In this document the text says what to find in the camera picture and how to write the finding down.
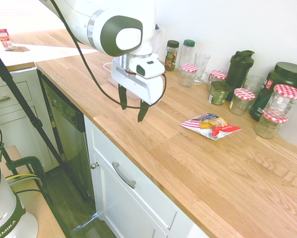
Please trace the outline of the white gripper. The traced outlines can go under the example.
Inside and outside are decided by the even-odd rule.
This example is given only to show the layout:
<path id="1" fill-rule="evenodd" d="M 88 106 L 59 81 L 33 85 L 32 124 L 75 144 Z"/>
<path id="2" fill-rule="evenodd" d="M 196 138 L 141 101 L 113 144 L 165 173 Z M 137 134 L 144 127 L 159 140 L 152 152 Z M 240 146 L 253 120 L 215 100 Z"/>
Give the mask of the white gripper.
<path id="1" fill-rule="evenodd" d="M 111 76 L 118 83 L 120 105 L 127 108 L 127 90 L 141 99 L 138 122 L 142 122 L 149 105 L 159 100 L 163 93 L 165 67 L 158 56 L 148 58 L 130 58 L 124 61 L 123 56 L 114 57 Z"/>

